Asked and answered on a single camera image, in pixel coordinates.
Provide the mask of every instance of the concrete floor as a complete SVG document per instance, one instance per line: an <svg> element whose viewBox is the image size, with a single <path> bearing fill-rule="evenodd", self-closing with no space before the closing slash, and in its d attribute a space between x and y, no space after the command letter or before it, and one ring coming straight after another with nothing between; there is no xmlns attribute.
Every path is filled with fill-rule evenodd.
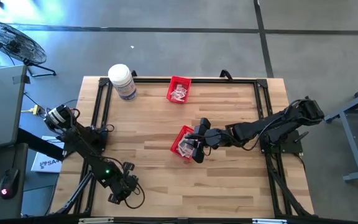
<svg viewBox="0 0 358 224"><path fill-rule="evenodd" d="M358 0L260 0L266 29L358 30ZM253 0L5 0L0 21L83 27L166 27L257 29ZM107 75L125 63L138 75L267 77L259 34L25 31L48 55L56 77L32 78L26 91L44 107L78 96L82 77ZM274 77L284 78L290 101L309 95L329 114L358 91L358 35L266 36ZM12 65L0 53L0 66ZM23 108L33 104L24 100ZM21 127L41 136L43 121L23 114ZM317 215L358 221L358 182L342 175L356 163L341 123L311 128L303 147L306 175ZM56 175L29 171L22 212L43 215ZM32 207L28 198L39 198Z"/></svg>

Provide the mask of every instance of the fan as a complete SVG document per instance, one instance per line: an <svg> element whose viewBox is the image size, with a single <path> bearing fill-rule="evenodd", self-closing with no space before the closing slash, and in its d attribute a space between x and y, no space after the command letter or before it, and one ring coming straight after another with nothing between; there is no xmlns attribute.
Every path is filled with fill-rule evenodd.
<svg viewBox="0 0 358 224"><path fill-rule="evenodd" d="M52 69L40 66L47 60L43 48L27 35L17 29L0 22L0 51L23 62L32 77L56 75ZM52 73L34 75L28 66L36 66Z"/></svg>

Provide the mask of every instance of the wooden tabletop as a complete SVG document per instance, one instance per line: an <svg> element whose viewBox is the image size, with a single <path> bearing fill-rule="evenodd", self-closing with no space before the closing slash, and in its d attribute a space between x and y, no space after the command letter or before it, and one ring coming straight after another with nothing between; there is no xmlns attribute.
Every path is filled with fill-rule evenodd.
<svg viewBox="0 0 358 224"><path fill-rule="evenodd" d="M77 108L81 111L78 121L84 126L91 123L99 79L83 79ZM267 80L276 113L288 106L284 82L281 78ZM103 155L136 165L133 173L138 176L146 199L142 207L129 209L125 203L108 202L110 189L96 184L92 216L273 217L266 163L259 144L250 152L237 147L220 147L205 157L202 164L186 161L170 152L182 126L194 128L200 118L208 118L214 128L258 120L254 87L250 84L194 83L187 103L180 105L165 98L168 85L137 83L138 96L133 101L123 101L113 91L107 123L116 129L109 133ZM51 212L61 208L77 187L82 163L77 153L63 161ZM283 164L289 189L302 206L313 213L302 163L294 155L284 154ZM279 190L278 197L283 210ZM135 194L128 198L132 206L140 201L141 197Z"/></svg>

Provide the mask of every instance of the red plastic basket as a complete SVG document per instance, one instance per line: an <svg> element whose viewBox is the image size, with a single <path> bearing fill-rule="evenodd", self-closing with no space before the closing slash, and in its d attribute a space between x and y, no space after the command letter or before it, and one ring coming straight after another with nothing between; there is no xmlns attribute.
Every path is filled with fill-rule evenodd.
<svg viewBox="0 0 358 224"><path fill-rule="evenodd" d="M177 138L175 139L175 141L173 142L172 146L171 146L171 152L179 155L180 157L186 159L186 160L191 160L191 157L190 158L186 158L186 157L183 157L181 156L181 154L178 152L178 145L179 145L179 141L183 138L183 136L187 133L193 133L193 129L189 128L188 126L184 125L182 127L182 129L180 130L179 132L179 135L177 136Z"/></svg>
<svg viewBox="0 0 358 224"><path fill-rule="evenodd" d="M174 100L174 99L172 99L172 96L171 96L171 93L177 89L178 85L182 85L182 87L187 90L186 96L184 97L183 101ZM167 99L174 103L186 103L187 97L189 96L189 92L190 92L190 85L191 85L190 78L172 77L171 83L169 84Z"/></svg>

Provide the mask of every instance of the white bottle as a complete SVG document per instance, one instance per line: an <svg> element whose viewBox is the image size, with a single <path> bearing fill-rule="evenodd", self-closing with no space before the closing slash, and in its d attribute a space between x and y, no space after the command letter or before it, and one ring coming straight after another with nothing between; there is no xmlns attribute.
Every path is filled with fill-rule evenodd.
<svg viewBox="0 0 358 224"><path fill-rule="evenodd" d="M113 65L108 72L109 79L123 100L133 100L136 97L136 86L131 71L126 65Z"/></svg>

